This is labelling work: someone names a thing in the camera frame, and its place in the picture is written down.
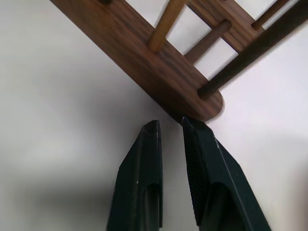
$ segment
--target dark green plastic object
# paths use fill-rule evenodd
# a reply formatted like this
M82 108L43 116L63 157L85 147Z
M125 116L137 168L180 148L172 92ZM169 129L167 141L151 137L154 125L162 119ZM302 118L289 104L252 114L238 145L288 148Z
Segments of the dark green plastic object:
M270 231L247 182L227 150L203 122L182 122L187 174L200 231Z
M158 231L163 219L162 150L159 121L143 126L121 164L108 231Z

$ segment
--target wooden plank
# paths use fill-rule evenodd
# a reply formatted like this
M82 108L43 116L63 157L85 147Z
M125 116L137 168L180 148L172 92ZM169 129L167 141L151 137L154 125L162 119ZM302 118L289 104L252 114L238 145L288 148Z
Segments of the wooden plank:
M207 121L221 111L221 94L201 100L197 90L206 78L170 43L159 53L148 49L154 28L125 0L51 1L169 112Z
M289 0L277 0L267 11L264 12L254 23L251 24L251 27L254 30L262 29L262 25L265 24L275 13L278 12Z
M251 27L255 20L234 0L191 0L188 7L211 28L229 20L232 27L222 38L238 53L263 31Z
M217 27L213 28L185 54L185 58L192 64L196 64L206 51L230 28L231 22L229 20L222 20Z
M159 52L164 43L166 37L172 28L173 24L179 17L183 10L187 0L169 0L166 9L164 10L155 31L152 33L148 47L154 52Z
M308 1L300 0L287 13L277 20L269 29L262 33L231 63L222 69L209 82L198 91L202 99L207 99L211 94L233 79L237 74L246 69L251 63L266 53L270 48L284 39L297 27L308 20Z

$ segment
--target wooden rack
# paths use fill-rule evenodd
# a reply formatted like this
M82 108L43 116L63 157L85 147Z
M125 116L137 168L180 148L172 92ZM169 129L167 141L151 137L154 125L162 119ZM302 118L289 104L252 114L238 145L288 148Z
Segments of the wooden rack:
M125 0L51 1L178 121L218 115L218 89L308 19L307 0L266 31L262 25L288 0L277 0L257 21L234 0L169 0L154 29ZM185 5L212 31L183 56L166 37ZM219 38L239 55L207 81L193 65Z

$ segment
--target white wall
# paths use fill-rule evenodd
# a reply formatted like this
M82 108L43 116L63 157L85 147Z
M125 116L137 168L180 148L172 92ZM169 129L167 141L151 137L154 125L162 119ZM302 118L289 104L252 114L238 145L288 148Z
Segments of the white wall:
M165 1L129 3L154 25ZM257 17L271 1L239 3ZM184 53L208 30L186 9L168 40ZM275 231L303 224L307 38L305 25L224 88L224 112L210 122ZM234 55L220 40L197 68L211 77ZM117 169L152 119L162 127L163 230L197 230L181 127L49 1L0 2L0 94L1 230L104 230Z

